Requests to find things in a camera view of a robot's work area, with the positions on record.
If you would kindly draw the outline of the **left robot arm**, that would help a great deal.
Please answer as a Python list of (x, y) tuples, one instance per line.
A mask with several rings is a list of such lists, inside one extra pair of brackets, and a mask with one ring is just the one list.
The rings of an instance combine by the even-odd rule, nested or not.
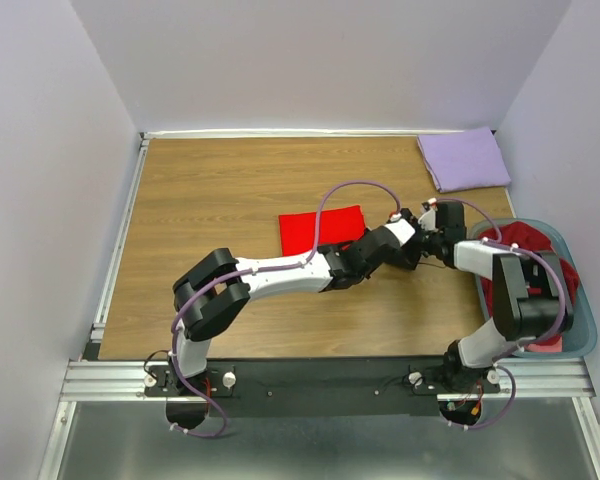
[(211, 340), (250, 302), (291, 293), (345, 290), (403, 254), (419, 230), (407, 209), (348, 244), (328, 244), (299, 255), (248, 259), (227, 248), (209, 253), (173, 285), (176, 318), (167, 382), (181, 395), (194, 393), (207, 368)]

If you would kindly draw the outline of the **bright red t shirt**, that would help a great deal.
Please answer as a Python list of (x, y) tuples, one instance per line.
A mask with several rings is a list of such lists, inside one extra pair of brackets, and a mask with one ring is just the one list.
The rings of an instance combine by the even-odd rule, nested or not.
[[(278, 216), (283, 256), (299, 255), (312, 249), (316, 215), (316, 212), (307, 212)], [(318, 245), (355, 241), (365, 233), (365, 229), (359, 205), (323, 210), (320, 215)]]

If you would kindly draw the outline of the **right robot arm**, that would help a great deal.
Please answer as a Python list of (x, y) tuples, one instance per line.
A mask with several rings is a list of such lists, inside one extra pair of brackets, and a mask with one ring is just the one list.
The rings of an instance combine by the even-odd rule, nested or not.
[(448, 268), (490, 282), (489, 319), (473, 334), (452, 342), (440, 366), (421, 373), (424, 381), (451, 392), (471, 388), (515, 351), (570, 330), (574, 317), (559, 257), (548, 250), (506, 246), (498, 238), (469, 238), (465, 205), (431, 199), (421, 216), (403, 209), (387, 223), (401, 242), (393, 265), (413, 270), (422, 258), (433, 256)]

